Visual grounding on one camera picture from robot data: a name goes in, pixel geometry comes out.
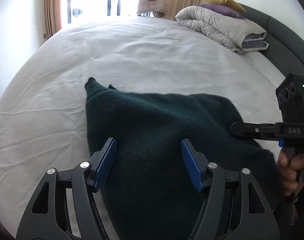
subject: camera lens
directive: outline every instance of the camera lens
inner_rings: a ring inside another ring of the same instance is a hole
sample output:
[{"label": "camera lens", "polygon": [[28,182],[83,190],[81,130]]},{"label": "camera lens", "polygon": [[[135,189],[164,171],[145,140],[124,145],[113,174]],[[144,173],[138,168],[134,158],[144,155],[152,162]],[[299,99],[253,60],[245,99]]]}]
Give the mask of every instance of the camera lens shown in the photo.
[{"label": "camera lens", "polygon": [[283,98],[282,98],[282,95],[281,95],[281,94],[279,94],[279,95],[277,96],[277,100],[279,101],[279,104],[282,104]]},{"label": "camera lens", "polygon": [[290,92],[291,92],[292,95],[294,95],[295,92],[296,92],[296,88],[295,88],[295,85],[293,83],[290,83]]},{"label": "camera lens", "polygon": [[289,98],[290,98],[290,93],[289,93],[289,90],[287,88],[283,89],[283,97],[284,97],[285,101],[288,101]]}]

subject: human hand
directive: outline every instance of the human hand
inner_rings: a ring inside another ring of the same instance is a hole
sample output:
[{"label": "human hand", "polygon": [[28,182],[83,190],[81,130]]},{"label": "human hand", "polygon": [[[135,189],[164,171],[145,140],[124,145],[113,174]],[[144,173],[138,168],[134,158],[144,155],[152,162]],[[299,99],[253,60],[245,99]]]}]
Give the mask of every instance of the human hand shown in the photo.
[{"label": "human hand", "polygon": [[291,164],[285,155],[283,149],[280,152],[279,159],[276,163],[276,166],[281,174],[281,181],[285,189],[285,195],[289,196],[293,192],[300,191],[304,186],[304,176],[303,180],[299,184],[295,181],[297,177],[297,171],[302,170],[304,173],[304,153],[295,156]]}]

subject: white bed sheet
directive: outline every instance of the white bed sheet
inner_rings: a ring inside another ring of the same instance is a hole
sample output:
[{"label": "white bed sheet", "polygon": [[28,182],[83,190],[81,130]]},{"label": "white bed sheet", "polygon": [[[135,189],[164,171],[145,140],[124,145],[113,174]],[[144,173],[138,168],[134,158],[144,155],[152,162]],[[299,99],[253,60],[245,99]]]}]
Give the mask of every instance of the white bed sheet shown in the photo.
[{"label": "white bed sheet", "polygon": [[[70,26],[31,57],[0,101],[0,221],[13,236],[44,172],[89,159],[89,77],[122,91],[220,95],[245,122],[282,121],[275,89],[284,76],[259,52],[238,55],[162,19]],[[277,143],[261,145],[278,155]],[[117,239],[101,197],[95,198],[111,240]]]}]

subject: white puffer jacket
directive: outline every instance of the white puffer jacket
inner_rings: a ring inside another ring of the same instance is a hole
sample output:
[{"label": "white puffer jacket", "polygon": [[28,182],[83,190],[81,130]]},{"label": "white puffer jacket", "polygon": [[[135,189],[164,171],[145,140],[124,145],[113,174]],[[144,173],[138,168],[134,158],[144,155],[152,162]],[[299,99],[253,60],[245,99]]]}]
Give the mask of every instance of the white puffer jacket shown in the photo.
[{"label": "white puffer jacket", "polygon": [[137,14],[153,12],[154,16],[158,17],[160,15],[166,14],[166,0],[138,0],[137,2]]}]

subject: purple pillow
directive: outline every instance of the purple pillow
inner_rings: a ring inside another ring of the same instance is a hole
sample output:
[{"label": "purple pillow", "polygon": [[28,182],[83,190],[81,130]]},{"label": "purple pillow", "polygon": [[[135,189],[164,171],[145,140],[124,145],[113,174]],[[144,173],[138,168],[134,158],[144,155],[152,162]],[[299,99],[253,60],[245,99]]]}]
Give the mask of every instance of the purple pillow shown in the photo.
[{"label": "purple pillow", "polygon": [[244,19],[243,15],[239,14],[237,11],[234,9],[224,6],[224,5],[219,5],[219,4],[201,4],[200,5],[203,8],[209,9],[211,11],[223,14],[225,16],[230,16],[233,18],[238,18],[238,19]]}]

